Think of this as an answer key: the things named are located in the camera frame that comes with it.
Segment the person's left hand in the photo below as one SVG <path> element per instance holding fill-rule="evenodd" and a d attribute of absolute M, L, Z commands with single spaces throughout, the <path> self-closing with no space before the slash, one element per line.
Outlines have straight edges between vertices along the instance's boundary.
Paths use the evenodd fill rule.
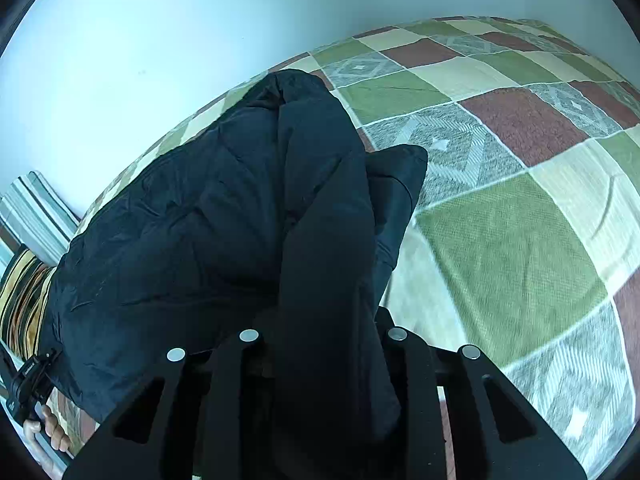
<path fill-rule="evenodd" d="M 67 454 L 70 450 L 70 437 L 58 422 L 47 405 L 41 407 L 41 415 L 35 419 L 27 419 L 23 425 L 24 437 L 30 455 L 40 466 L 43 472 L 53 480 L 61 480 L 63 471 L 55 463 L 52 455 L 48 453 L 37 440 L 38 434 L 45 434 L 50 440 L 50 449 Z"/>

